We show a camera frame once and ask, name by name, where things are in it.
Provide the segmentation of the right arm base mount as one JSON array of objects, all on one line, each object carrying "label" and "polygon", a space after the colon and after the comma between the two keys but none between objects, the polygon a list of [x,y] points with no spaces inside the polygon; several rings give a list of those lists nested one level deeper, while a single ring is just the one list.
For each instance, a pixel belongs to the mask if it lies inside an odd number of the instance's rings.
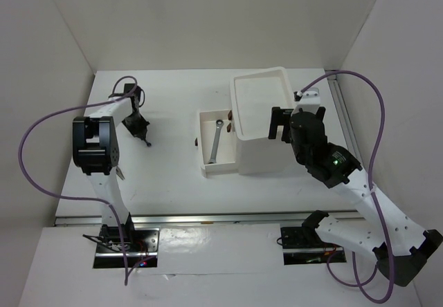
[{"label": "right arm base mount", "polygon": [[346,262],[341,246],[321,241],[308,227],[281,227],[276,243],[282,248],[286,266]]}]

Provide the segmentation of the yellow black pliers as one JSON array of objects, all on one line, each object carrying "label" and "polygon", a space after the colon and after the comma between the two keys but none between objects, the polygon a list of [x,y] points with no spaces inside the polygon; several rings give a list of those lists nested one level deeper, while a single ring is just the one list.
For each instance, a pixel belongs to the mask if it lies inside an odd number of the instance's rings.
[{"label": "yellow black pliers", "polygon": [[120,169],[119,166],[116,167],[116,174],[117,174],[117,176],[118,176],[121,180],[124,180],[124,179],[125,179],[124,174],[123,174],[123,172],[121,171],[121,169]]}]

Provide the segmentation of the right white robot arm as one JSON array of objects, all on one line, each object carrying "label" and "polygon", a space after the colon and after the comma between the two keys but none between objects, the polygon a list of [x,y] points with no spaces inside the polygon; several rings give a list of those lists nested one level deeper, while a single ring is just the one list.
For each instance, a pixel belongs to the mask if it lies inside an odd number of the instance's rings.
[{"label": "right white robot arm", "polygon": [[310,246],[333,243],[373,261],[394,284],[406,287],[442,244],[437,230],[412,221],[374,183],[367,171],[344,147],[328,141],[325,108],[271,110],[270,140],[283,128],[282,141],[292,146],[296,162],[328,189],[351,203],[373,228],[364,231],[316,210],[303,222],[302,238]]}]

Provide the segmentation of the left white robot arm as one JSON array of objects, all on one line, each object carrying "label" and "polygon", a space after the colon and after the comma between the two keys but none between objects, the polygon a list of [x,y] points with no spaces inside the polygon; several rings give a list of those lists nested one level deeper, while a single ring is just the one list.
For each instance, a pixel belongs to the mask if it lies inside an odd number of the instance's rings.
[{"label": "left white robot arm", "polygon": [[123,125],[132,137],[148,147],[150,123],[142,116],[145,92],[135,83],[126,83],[123,91],[112,91],[110,104],[88,116],[73,120],[73,162],[86,174],[96,197],[105,200],[102,206],[100,238],[112,242],[119,250],[128,251],[136,245],[131,214],[125,206],[118,186],[120,149],[116,127]]}]

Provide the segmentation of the long silver ratchet wrench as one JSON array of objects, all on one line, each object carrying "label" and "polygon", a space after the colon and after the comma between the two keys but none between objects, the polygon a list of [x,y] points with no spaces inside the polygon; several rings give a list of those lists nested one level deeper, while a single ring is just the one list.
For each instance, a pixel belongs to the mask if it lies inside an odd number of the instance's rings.
[{"label": "long silver ratchet wrench", "polygon": [[213,146],[210,153],[210,159],[208,161],[209,164],[215,164],[217,162],[217,151],[219,147],[219,139],[222,132],[222,127],[224,125],[223,120],[217,120],[215,122],[215,135],[213,140]]}]

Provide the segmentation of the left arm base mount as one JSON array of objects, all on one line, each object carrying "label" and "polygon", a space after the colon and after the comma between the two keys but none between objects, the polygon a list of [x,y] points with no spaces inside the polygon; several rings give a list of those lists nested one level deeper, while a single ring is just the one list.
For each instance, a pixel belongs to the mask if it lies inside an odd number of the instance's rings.
[{"label": "left arm base mount", "polygon": [[83,234],[82,237],[95,245],[94,269],[124,268],[123,249],[127,253],[129,269],[156,268],[158,265],[159,228],[135,230],[133,241],[125,239],[124,246],[118,236],[106,238],[102,231],[99,235]]}]

